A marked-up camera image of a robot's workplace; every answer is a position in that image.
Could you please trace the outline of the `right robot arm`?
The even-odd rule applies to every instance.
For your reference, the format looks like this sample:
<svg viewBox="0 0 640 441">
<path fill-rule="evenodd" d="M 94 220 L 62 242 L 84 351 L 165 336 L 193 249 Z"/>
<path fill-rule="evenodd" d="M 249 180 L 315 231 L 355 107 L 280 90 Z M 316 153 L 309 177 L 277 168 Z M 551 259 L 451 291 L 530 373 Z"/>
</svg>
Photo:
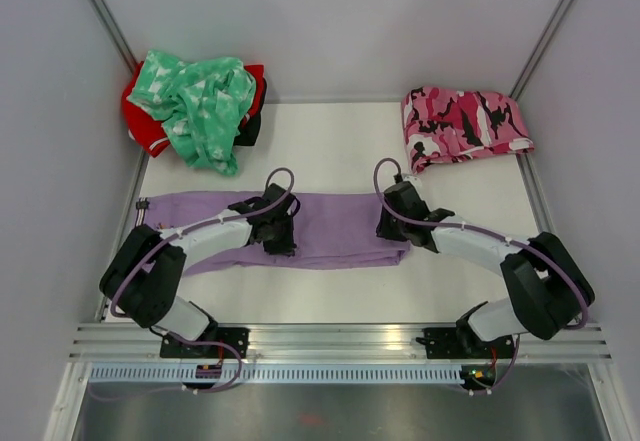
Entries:
<svg viewBox="0 0 640 441">
<path fill-rule="evenodd" d="M 464 355 L 480 356 L 506 336 L 529 333 L 549 340 L 561 330 L 578 329 L 575 318 L 588 319 L 595 293 L 556 235 L 513 239 L 474 227 L 451 210 L 429 209 L 412 183 L 395 181 L 382 193 L 379 237 L 466 260 L 505 283 L 505 298 L 483 302 L 456 321 L 455 341 Z"/>
</svg>

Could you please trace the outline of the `purple trousers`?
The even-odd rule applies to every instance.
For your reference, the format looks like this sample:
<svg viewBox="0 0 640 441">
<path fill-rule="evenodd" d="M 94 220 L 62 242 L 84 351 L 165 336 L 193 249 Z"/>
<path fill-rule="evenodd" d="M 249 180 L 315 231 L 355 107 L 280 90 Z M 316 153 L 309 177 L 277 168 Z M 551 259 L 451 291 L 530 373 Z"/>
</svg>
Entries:
<svg viewBox="0 0 640 441">
<path fill-rule="evenodd" d="M 212 217 L 235 202 L 257 196 L 257 191 L 191 191 L 142 197 L 135 204 L 136 223 L 168 229 Z M 294 217 L 291 257 L 272 256 L 262 246 L 209 256 L 186 269 L 195 275 L 234 266 L 268 266 L 309 270 L 338 270 L 398 265 L 410 252 L 404 241 L 379 238 L 376 228 L 381 204 L 375 194 L 298 193 L 301 208 Z"/>
</svg>

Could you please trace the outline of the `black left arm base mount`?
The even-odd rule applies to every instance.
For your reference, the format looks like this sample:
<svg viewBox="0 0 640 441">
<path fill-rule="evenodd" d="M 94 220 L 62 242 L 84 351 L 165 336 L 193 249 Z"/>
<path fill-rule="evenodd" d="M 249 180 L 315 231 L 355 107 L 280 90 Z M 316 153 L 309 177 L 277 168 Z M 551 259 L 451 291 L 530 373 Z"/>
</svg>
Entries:
<svg viewBox="0 0 640 441">
<path fill-rule="evenodd" d="M 250 330 L 247 327 L 207 328 L 196 341 L 184 342 L 167 334 L 160 348 L 162 359 L 241 359 L 246 358 Z"/>
</svg>

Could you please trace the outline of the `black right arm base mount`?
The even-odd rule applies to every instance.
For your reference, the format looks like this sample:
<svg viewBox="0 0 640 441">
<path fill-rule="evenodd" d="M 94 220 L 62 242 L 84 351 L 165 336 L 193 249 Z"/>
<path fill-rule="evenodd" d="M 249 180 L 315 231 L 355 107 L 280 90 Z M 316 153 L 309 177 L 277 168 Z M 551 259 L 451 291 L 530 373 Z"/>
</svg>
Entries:
<svg viewBox="0 0 640 441">
<path fill-rule="evenodd" d="M 415 342 L 423 346 L 430 360 L 503 360 L 515 354 L 510 336 L 481 341 L 475 335 L 453 327 L 424 328 Z"/>
</svg>

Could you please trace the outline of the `pink camouflage trousers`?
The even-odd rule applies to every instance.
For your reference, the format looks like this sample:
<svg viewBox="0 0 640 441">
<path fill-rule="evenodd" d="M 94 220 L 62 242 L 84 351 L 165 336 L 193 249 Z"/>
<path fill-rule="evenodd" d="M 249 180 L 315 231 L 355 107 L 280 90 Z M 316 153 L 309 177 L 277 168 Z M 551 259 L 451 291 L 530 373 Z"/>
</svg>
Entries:
<svg viewBox="0 0 640 441">
<path fill-rule="evenodd" d="M 499 92 L 424 86 L 405 96 L 401 110 L 414 174 L 436 164 L 534 151 L 517 102 Z"/>
</svg>

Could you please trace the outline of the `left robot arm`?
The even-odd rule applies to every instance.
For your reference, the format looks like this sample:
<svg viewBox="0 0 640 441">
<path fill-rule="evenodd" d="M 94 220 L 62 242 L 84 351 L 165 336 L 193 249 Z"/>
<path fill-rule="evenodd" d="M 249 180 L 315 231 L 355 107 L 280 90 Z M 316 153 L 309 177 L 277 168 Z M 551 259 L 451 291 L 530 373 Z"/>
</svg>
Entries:
<svg viewBox="0 0 640 441">
<path fill-rule="evenodd" d="M 291 192 L 272 183 L 260 196 L 229 205 L 216 215 L 168 229 L 133 228 L 99 282 L 112 308 L 141 328 L 159 328 L 197 358 L 217 347 L 217 322 L 178 296 L 184 271 L 231 250 L 260 244 L 269 255 L 292 256 L 293 219 L 301 207 Z"/>
</svg>

